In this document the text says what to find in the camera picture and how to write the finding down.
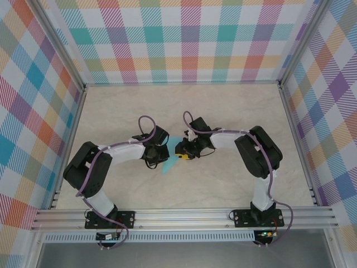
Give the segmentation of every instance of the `black bracket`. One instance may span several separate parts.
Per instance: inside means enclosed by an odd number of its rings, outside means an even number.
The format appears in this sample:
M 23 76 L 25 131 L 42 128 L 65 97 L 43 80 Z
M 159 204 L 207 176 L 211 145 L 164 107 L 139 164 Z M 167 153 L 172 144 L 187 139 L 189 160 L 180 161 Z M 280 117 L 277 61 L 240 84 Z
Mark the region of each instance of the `black bracket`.
M 135 211 L 117 211 L 115 218 L 117 222 L 123 223 L 128 229 L 134 228 Z M 116 227 L 114 223 L 100 218 L 93 211 L 86 214 L 85 229 L 115 229 Z
M 190 123 L 190 126 L 198 131 L 212 131 L 212 129 L 206 124 L 202 117 L 199 117 L 193 120 Z M 220 130 L 220 127 L 213 129 L 213 131 Z M 201 151 L 205 148 L 215 149 L 211 142 L 211 133 L 202 134 L 196 133 L 197 138 L 192 141 L 189 141 L 188 138 L 183 138 L 180 143 L 178 143 L 175 147 L 175 154 L 179 158 L 184 158 L 187 160 L 192 160 L 194 158 L 201 157 Z
M 258 223 L 251 214 L 250 209 L 235 209 L 231 212 L 231 218 L 234 220 L 235 228 L 242 227 L 275 227 L 277 223 L 277 227 L 284 226 L 283 214 L 280 209 L 275 209 L 270 215 L 269 218 L 264 221 Z
M 96 233 L 95 240 L 101 241 L 103 247 L 112 247 L 115 245 L 112 241 L 118 241 L 120 233 Z
M 138 141 L 142 141 L 145 138 L 150 137 L 152 132 L 153 130 L 149 134 L 145 133 L 145 134 L 133 136 L 132 138 L 135 138 Z M 141 159 L 145 160 L 148 168 L 155 169 L 158 164 L 165 162 L 170 157 L 166 145 L 169 136 L 170 135 L 166 130 L 164 130 L 159 126 L 156 126 L 156 131 L 154 136 L 149 141 L 143 143 L 143 145 L 145 146 L 145 151 Z
M 265 244 L 270 244 L 273 242 L 273 236 L 266 236 L 266 233 L 269 233 L 269 230 L 260 230 L 260 231 L 254 231 L 254 237 L 255 241 L 253 241 L 254 244 L 256 245 L 265 245 Z
M 70 161 L 63 172 L 63 178 L 68 181 L 73 188 L 79 190 L 82 187 L 89 170 L 87 163 L 92 163 L 94 156 L 98 152 L 99 149 L 97 145 L 88 141 L 81 146 Z M 90 198 L 100 191 L 111 163 L 112 157 L 109 154 L 104 152 L 99 155 L 93 166 L 87 185 L 82 192 L 84 197 Z
M 258 142 L 262 145 L 273 170 L 277 170 L 280 161 L 283 159 L 283 154 L 278 146 L 260 126 L 253 127 L 249 133 L 255 136 Z M 244 135 L 236 139 L 234 142 L 248 171 L 257 178 L 265 179 L 269 174 L 268 164 L 261 150 L 257 151 L 257 145 L 253 139 Z

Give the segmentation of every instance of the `wire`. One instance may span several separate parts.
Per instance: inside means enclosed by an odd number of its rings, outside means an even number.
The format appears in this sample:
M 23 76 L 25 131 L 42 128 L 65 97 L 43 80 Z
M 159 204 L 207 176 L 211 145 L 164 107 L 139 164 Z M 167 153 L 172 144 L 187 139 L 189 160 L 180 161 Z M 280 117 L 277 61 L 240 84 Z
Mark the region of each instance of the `wire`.
M 84 218 L 85 218 L 85 219 L 88 219 L 86 213 L 87 213 L 87 211 L 89 211 L 89 210 L 90 210 L 90 209 L 88 208 L 88 209 L 86 209 L 85 212 L 84 212 Z
M 144 134 L 144 131 L 143 131 L 143 129 L 142 129 L 142 127 L 141 127 L 141 124 L 140 124 L 140 121 L 141 121 L 142 118 L 143 118 L 142 116 L 139 117 L 139 119 L 138 119 L 138 125 L 139 125 L 139 129 L 140 129 L 140 131 L 141 131 L 141 134 Z
M 200 155 L 200 157 L 204 157 L 204 156 L 211 155 L 211 154 L 213 154 L 215 151 L 216 151 L 216 148 L 213 149 L 213 152 L 210 152 L 209 154 L 206 154 L 206 155 Z
M 230 214 L 231 214 L 233 211 L 229 212 L 229 214 L 228 214 L 228 218 L 229 218 L 231 221 L 234 221 L 234 220 L 230 217 Z
M 156 162 L 156 165 L 154 167 L 150 167 L 148 161 L 145 159 L 145 164 L 149 169 L 155 169 L 155 168 L 157 168 L 158 162 Z
M 123 227 L 122 227 L 122 230 L 120 231 L 120 233 L 118 233 L 118 227 L 119 227 L 119 225 L 117 225 L 117 229 L 115 230 L 115 232 L 116 232 L 117 236 L 119 237 L 123 232 Z
M 275 230 L 273 233 L 278 233 L 278 223 L 274 218 L 272 218 L 272 221 L 275 223 Z
M 264 159 L 265 161 L 267 162 L 267 165 L 268 165 L 268 168 L 269 168 L 269 186 L 268 186 L 268 197 L 270 198 L 271 201 L 279 204 L 279 205 L 283 205 L 285 207 L 287 207 L 289 210 L 290 210 L 290 213 L 291 213 L 291 218 L 290 218 L 290 222 L 289 222 L 289 225 L 288 227 L 286 228 L 286 231 L 283 233 L 283 235 L 281 235 L 281 237 L 278 239 L 278 240 L 275 240 L 273 241 L 272 243 L 270 243 L 270 245 L 272 244 L 276 244 L 278 243 L 284 236 L 286 236 L 286 234 L 289 232 L 289 230 L 291 229 L 291 226 L 292 226 L 292 222 L 293 222 L 293 219 L 294 219 L 294 212 L 292 210 L 292 208 L 288 205 L 288 204 L 285 204 L 285 203 L 282 203 L 282 202 L 279 202 L 279 201 L 276 201 L 272 195 L 271 195 L 271 189 L 272 189 L 272 185 L 273 185 L 273 179 L 274 179 L 274 175 L 273 175 L 273 168 L 272 168 L 272 164 L 270 163 L 270 160 L 269 160 L 269 157 L 267 155 L 267 153 L 265 152 L 263 146 L 260 144 L 260 142 L 257 140 L 257 138 L 255 136 L 253 136 L 252 134 L 250 134 L 249 132 L 247 131 L 243 131 L 243 130 L 213 130 L 213 131 L 198 131 L 198 130 L 195 130 L 194 128 L 192 128 L 190 126 L 190 124 L 186 121 L 186 114 L 188 114 L 190 117 L 191 117 L 191 120 L 193 121 L 193 116 L 192 114 L 189 112 L 189 111 L 184 111 L 184 114 L 183 114 L 183 118 L 184 118 L 184 123 L 186 124 L 186 126 L 196 132 L 196 133 L 200 133 L 200 134 L 213 134 L 213 133 L 241 133 L 241 134 L 244 134 L 244 135 L 247 135 L 248 137 L 250 137 L 259 147 L 260 151 L 262 152 L 263 156 L 264 156 Z
M 168 135 L 167 135 L 166 142 L 165 142 L 164 144 L 160 145 L 160 146 L 164 146 L 164 145 L 166 145 L 166 144 L 168 143 L 168 139 L 169 139 L 169 138 L 170 138 L 170 134 L 168 134 Z

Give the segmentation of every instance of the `plaid wall panel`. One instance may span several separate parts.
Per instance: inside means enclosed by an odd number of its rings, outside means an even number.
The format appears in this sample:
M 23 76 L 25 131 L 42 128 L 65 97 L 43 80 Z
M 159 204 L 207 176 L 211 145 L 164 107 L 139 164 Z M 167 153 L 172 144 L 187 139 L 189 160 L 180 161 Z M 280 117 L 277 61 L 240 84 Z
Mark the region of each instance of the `plaid wall panel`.
M 312 6 L 311 6 L 311 8 L 310 8 L 305 20 L 303 21 L 303 24 L 302 24 L 302 26 L 301 26 L 301 28 L 299 30 L 299 33 L 297 34 L 297 36 L 296 36 L 296 38 L 294 40 L 294 43 L 290 48 L 289 54 L 288 54 L 288 56 L 286 57 L 286 59 L 284 61 L 283 67 L 281 68 L 281 70 L 280 70 L 280 72 L 278 74 L 278 80 L 282 79 L 283 74 L 284 74 L 284 72 L 286 70 L 286 67 L 289 64 L 289 62 L 291 60 L 291 57 L 294 55 L 295 51 L 299 47 L 301 38 L 306 32 L 307 25 L 310 23 L 311 19 L 313 18 L 313 16 L 314 16 L 314 14 L 315 14 L 315 12 L 317 10 L 317 7 L 319 6 L 320 2 L 321 2 L 321 0 L 314 0 L 313 1 L 313 4 L 312 4 Z
M 41 2 L 84 80 L 107 84 L 276 80 L 318 0 Z
M 345 256 L 357 261 L 357 0 L 334 0 L 286 95 L 319 195 L 342 226 Z
M 45 208 L 79 89 L 25 0 L 0 0 L 0 267 L 19 267 Z

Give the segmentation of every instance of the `aluminum frame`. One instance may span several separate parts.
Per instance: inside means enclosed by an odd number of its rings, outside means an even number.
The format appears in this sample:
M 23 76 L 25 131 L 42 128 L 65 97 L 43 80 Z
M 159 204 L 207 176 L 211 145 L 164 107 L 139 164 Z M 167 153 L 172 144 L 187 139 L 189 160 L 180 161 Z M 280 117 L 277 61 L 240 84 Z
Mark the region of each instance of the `aluminum frame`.
M 44 243 L 98 243 L 95 232 L 46 232 Z M 117 243 L 123 240 L 106 241 Z M 125 243 L 178 243 L 178 242 L 248 242 L 255 241 L 254 231 L 130 231 Z
M 135 209 L 135 224 L 132 231 L 224 231 L 262 230 L 264 227 L 235 228 L 228 214 L 237 208 L 198 208 L 198 209 Z M 286 229 L 291 219 L 288 208 L 282 210 Z M 36 232 L 88 232 L 84 228 L 85 209 L 39 210 L 32 230 Z M 332 229 L 338 223 L 330 207 L 293 207 L 292 229 Z M 115 229 L 95 229 L 93 232 L 113 232 Z
M 299 158 L 300 158 L 302 169 L 305 174 L 307 184 L 310 187 L 310 191 L 312 191 L 312 193 L 313 193 L 313 195 L 311 195 L 311 196 L 317 205 L 323 207 L 321 197 L 319 195 L 319 192 L 317 191 L 317 185 L 316 185 L 315 181 L 312 179 L 311 169 L 309 168 L 308 161 L 307 161 L 306 156 L 303 152 L 303 146 L 302 146 L 301 140 L 298 135 L 297 127 L 294 124 L 294 121 L 292 118 L 292 111 L 290 110 L 290 107 L 288 105 L 288 100 L 286 98 L 285 91 L 280 85 L 278 85 L 278 90 L 279 90 L 279 94 L 280 94 L 280 97 L 281 97 L 281 100 L 282 100 L 282 103 L 284 106 L 284 110 L 285 110 L 285 113 L 286 113 L 286 116 L 288 119 L 291 133 L 292 133 L 292 136 L 293 136 L 293 139 L 295 142 L 295 146 L 296 146 Z M 338 268 L 351 267 L 346 264 L 346 261 L 343 257 L 342 244 L 341 244 L 341 241 L 339 241 L 339 239 L 338 239 L 338 237 L 339 237 L 339 234 L 337 233 L 338 229 L 325 228 L 324 231 L 325 231 L 325 237 L 327 240 L 327 244 L 329 246 L 331 256 L 335 263 L 335 266 Z
M 276 80 L 257 80 L 257 81 L 237 81 L 237 82 L 153 82 L 153 83 L 110 83 L 110 84 L 95 84 L 95 83 L 88 83 L 86 86 L 88 88 L 91 87 L 122 87 L 122 86 L 133 86 L 137 87 L 138 85 L 141 86 L 153 86 L 153 85 L 229 85 L 229 84 L 243 84 L 243 85 L 251 85 L 251 84 L 278 84 L 278 81 Z
M 46 207 L 48 207 L 48 208 L 53 208 L 52 206 L 54 204 L 54 200 L 56 200 L 56 201 L 58 200 L 58 195 L 59 195 L 60 189 L 62 187 L 62 182 L 63 182 L 62 174 L 63 174 L 63 172 L 64 172 L 64 170 L 65 170 L 65 168 L 66 168 L 66 166 L 67 166 L 67 164 L 69 162 L 69 157 L 70 157 L 70 154 L 71 154 L 71 150 L 72 150 L 75 134 L 77 132 L 79 119 L 80 119 L 80 116 L 82 114 L 82 110 L 83 110 L 86 94 L 87 94 L 86 91 L 80 92 L 78 107 L 77 107 L 76 115 L 75 115 L 74 120 L 73 120 L 73 125 L 72 125 L 72 128 L 71 128 L 71 132 L 69 134 L 68 143 L 67 143 L 67 146 L 65 147 L 63 158 L 62 158 L 61 167 L 60 167 L 59 173 L 57 175 L 57 178 L 55 180 L 55 187 L 52 189 L 52 193 L 51 193 L 52 198 L 49 199 L 48 203 L 46 204 Z

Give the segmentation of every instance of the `black mounting base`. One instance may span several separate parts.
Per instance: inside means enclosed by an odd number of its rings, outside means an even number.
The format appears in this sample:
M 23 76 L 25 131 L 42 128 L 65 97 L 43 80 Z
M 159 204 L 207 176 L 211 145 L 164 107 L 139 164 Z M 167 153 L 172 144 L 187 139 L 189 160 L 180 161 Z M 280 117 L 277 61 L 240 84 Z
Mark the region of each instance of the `black mounting base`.
M 134 228 L 135 211 L 117 211 L 116 221 L 123 223 L 128 229 Z M 86 214 L 86 221 L 84 224 L 85 229 L 115 229 L 117 226 L 100 218 L 93 211 Z
M 284 226 L 283 214 L 280 209 L 274 209 L 272 213 L 269 215 L 269 218 L 264 221 L 258 223 L 251 215 L 250 209 L 235 209 L 232 211 L 233 214 L 232 219 L 234 220 L 235 228 L 242 227 L 275 227 L 275 221 L 277 222 L 277 227 Z

